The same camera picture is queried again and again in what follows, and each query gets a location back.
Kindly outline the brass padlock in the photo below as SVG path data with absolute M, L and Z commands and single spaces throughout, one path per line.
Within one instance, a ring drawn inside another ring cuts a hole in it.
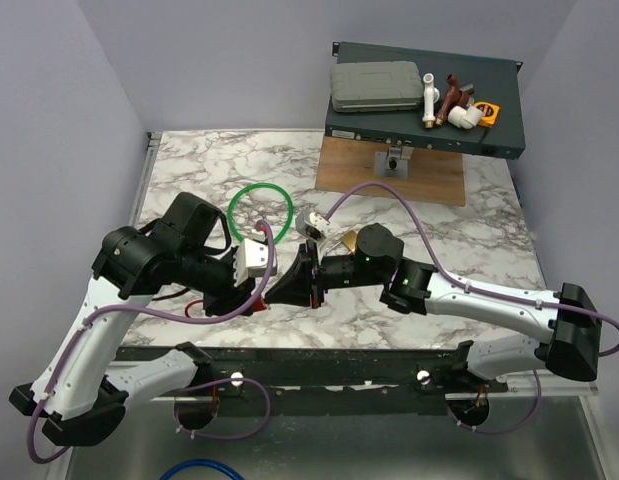
M 325 254 L 335 251 L 336 249 L 343 247 L 346 248 L 350 254 L 356 251 L 357 232 L 350 230 L 345 233 L 339 240 L 337 240 L 332 246 L 328 247 Z

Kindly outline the green cable lock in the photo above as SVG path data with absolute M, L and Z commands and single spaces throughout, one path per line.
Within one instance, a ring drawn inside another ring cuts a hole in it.
M 236 223 L 233 217 L 234 214 L 234 210 L 235 207 L 238 204 L 238 201 L 247 193 L 253 191 L 253 190 L 259 190 L 259 189 L 266 189 L 266 190 L 273 190 L 277 193 L 279 193 L 287 206 L 287 217 L 285 220 L 285 223 L 282 227 L 282 229 L 279 231 L 279 233 L 274 237 L 274 243 L 278 244 L 287 234 L 288 230 L 291 227 L 291 223 L 293 220 L 293 214 L 294 214 L 294 204 L 293 204 L 293 200 L 291 198 L 291 196 L 287 193 L 286 190 L 284 190 L 282 187 L 273 184 L 273 183 L 267 183 L 267 182 L 259 182 L 259 183 L 253 183 L 251 185 L 248 185 L 242 189 L 240 189 L 231 199 L 228 208 L 227 208 L 227 213 L 226 213 L 226 218 L 227 218 L 227 224 L 228 224 L 228 228 L 229 231 L 231 233 L 231 235 L 238 241 L 242 241 L 243 240 L 243 236 L 239 233 L 239 231 L 237 230 L 236 227 Z

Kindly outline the red plastic seal tag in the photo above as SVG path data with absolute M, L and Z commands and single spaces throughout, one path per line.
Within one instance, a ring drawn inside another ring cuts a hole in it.
M 188 303 L 185 308 L 184 308 L 184 314 L 186 317 L 191 317 L 190 313 L 191 310 L 198 305 L 202 305 L 204 303 L 203 299 L 198 299 L 198 300 L 193 300 L 190 303 Z M 256 300 L 254 302 L 254 304 L 250 307 L 250 311 L 249 313 L 247 313 L 247 316 L 253 314 L 253 313 L 257 313 L 257 312 L 261 312 L 261 311 L 265 311 L 268 309 L 268 306 L 265 304 L 264 300 L 262 298 Z

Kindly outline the white elbow pipe fitting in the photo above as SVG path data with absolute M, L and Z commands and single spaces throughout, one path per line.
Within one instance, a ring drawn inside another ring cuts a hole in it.
M 448 113 L 447 121 L 459 129 L 470 130 L 475 128 L 483 117 L 483 111 L 473 105 L 464 108 L 454 106 Z

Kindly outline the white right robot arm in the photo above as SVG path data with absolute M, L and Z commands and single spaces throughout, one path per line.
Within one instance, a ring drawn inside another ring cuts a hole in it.
M 320 257 L 308 240 L 265 301 L 316 309 L 330 290 L 379 285 L 381 303 L 395 312 L 462 317 L 510 330 L 508 337 L 458 346 L 448 371 L 463 392 L 484 380 L 537 369 L 573 381 L 596 380 L 602 322 L 582 287 L 566 283 L 553 292 L 471 283 L 411 260 L 403 250 L 403 241 L 378 223 L 360 230 L 351 255 Z

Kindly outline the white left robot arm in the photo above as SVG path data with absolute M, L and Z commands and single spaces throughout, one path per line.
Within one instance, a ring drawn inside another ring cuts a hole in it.
M 162 217 L 105 236 L 61 347 L 35 381 L 15 387 L 9 396 L 30 417 L 30 436 L 40 430 L 61 450 L 93 446 L 135 406 L 171 391 L 198 395 L 209 387 L 209 363 L 191 343 L 120 373 L 108 368 L 136 317 L 159 314 L 149 305 L 164 286 L 179 284 L 202 293 L 209 303 L 202 325 L 245 314 L 260 299 L 275 266 L 270 227 L 257 222 L 261 241 L 208 247 L 205 242 L 217 224 L 228 224 L 220 209 L 183 192 Z

